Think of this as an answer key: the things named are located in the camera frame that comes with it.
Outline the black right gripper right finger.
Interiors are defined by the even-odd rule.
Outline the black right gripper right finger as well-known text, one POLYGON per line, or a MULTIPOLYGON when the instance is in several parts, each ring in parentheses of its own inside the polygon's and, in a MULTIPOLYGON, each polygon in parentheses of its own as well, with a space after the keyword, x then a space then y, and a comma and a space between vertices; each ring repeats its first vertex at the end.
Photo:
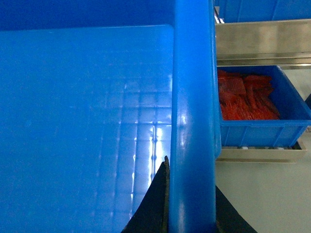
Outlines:
POLYGON ((216 233, 257 233, 216 186, 216 233))

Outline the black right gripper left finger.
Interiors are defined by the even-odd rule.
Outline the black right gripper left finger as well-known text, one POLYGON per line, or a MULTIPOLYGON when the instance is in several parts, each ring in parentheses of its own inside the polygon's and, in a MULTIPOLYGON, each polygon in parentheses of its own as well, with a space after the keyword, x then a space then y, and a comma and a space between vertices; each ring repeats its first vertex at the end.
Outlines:
POLYGON ((168 157, 165 156, 138 209, 122 232, 167 233, 169 188, 170 165, 168 157))

